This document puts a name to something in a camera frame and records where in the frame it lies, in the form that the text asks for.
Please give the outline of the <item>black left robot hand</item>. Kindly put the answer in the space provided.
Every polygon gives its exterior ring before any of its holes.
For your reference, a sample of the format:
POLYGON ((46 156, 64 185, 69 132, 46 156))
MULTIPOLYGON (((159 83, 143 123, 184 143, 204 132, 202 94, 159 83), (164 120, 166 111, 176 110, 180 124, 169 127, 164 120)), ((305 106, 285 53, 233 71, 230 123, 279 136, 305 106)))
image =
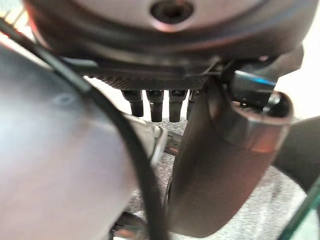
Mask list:
POLYGON ((147 91, 153 121, 163 92, 170 120, 188 123, 165 201, 169 229, 203 238, 220 230, 269 166, 309 191, 320 174, 319 118, 290 124, 275 83, 298 69, 316 0, 27 0, 36 39, 80 74, 121 90, 141 116, 147 91))

